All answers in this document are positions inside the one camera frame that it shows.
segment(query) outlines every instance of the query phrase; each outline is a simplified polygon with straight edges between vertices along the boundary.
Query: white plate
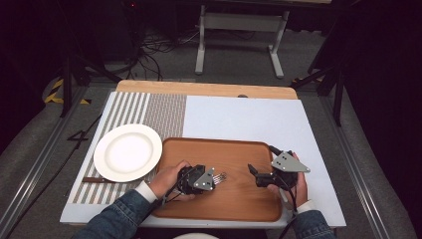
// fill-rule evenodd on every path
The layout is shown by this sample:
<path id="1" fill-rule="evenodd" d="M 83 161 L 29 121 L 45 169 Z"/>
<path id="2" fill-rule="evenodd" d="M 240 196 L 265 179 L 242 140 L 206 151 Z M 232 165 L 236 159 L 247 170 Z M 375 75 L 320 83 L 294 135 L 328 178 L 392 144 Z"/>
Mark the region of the white plate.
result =
<path id="1" fill-rule="evenodd" d="M 94 164 L 104 178 L 126 182 L 152 170 L 161 153 L 161 138 L 154 129 L 143 124 L 126 124 L 100 140 L 94 152 Z"/>
<path id="2" fill-rule="evenodd" d="M 188 233 L 188 234 L 180 235 L 173 239 L 218 239 L 218 238 L 215 236 L 204 234 L 204 233 Z"/>

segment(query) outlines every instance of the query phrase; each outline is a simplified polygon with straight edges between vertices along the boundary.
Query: gray striped mat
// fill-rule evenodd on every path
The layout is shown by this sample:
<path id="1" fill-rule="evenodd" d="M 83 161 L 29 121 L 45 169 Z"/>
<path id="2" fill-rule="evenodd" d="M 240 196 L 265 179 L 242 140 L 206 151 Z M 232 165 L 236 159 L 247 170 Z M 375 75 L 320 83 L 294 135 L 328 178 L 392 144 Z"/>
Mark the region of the gray striped mat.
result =
<path id="1" fill-rule="evenodd" d="M 129 123 L 141 123 L 152 127 L 161 140 L 183 134 L 186 96 L 112 93 L 108 101 L 112 101 L 112 105 L 110 111 L 103 115 L 106 120 L 102 130 L 98 130 L 101 134 L 100 138 L 115 127 Z M 111 204 L 126 191 L 135 188 L 142 179 L 150 180 L 154 175 L 155 169 L 138 180 L 126 183 L 81 182 L 72 202 Z M 91 157 L 84 176 L 101 177 L 94 166 L 94 157 Z"/>

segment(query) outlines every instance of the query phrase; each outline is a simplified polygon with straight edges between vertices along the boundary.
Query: wooden tray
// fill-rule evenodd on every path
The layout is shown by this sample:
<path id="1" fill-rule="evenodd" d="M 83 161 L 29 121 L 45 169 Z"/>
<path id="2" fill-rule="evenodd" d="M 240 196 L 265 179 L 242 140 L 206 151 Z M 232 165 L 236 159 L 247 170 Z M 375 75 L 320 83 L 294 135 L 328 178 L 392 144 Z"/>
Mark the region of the wooden tray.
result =
<path id="1" fill-rule="evenodd" d="M 203 164 L 214 175 L 227 173 L 226 181 L 213 191 L 205 191 L 188 202 L 171 201 L 153 212 L 157 217 L 276 221 L 281 217 L 281 203 L 267 188 L 257 187 L 248 163 L 259 172 L 272 170 L 272 154 L 263 142 L 199 138 L 168 138 L 157 171 L 187 160 L 192 166 Z"/>

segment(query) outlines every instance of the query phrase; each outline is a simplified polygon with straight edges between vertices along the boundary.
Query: table leg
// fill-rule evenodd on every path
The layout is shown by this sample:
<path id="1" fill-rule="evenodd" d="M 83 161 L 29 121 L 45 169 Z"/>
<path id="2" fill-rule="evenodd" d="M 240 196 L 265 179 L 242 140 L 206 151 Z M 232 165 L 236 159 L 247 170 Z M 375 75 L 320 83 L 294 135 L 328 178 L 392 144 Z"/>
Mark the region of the table leg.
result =
<path id="1" fill-rule="evenodd" d="M 199 17 L 199 47 L 198 56 L 196 57 L 195 74 L 201 75 L 204 69 L 204 58 L 205 58 L 205 6 L 201 6 L 201 16 Z"/>
<path id="2" fill-rule="evenodd" d="M 268 46 L 271 61 L 273 62 L 273 67 L 274 71 L 276 72 L 277 78 L 282 78 L 284 76 L 282 66 L 280 65 L 279 56 L 277 55 L 277 51 L 279 50 L 280 42 L 282 41 L 283 33 L 286 29 L 286 24 L 288 23 L 289 13 L 289 11 L 285 11 L 283 13 L 283 17 L 280 19 L 280 24 L 277 29 L 276 40 L 274 41 L 274 45 Z"/>

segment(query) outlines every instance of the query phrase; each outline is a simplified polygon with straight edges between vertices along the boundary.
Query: metal bracket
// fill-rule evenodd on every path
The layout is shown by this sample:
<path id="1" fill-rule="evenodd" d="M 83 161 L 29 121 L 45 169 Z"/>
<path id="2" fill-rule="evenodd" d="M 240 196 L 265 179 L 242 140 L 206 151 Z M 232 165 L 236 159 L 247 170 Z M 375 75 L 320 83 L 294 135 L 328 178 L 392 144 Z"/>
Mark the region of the metal bracket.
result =
<path id="1" fill-rule="evenodd" d="M 214 189 L 213 187 L 213 174 L 214 174 L 214 167 L 209 169 L 206 173 L 204 173 L 201 177 L 196 180 L 193 185 L 196 188 L 211 191 Z"/>
<path id="2" fill-rule="evenodd" d="M 271 162 L 271 166 L 284 172 L 311 172 L 307 166 L 284 151 Z"/>

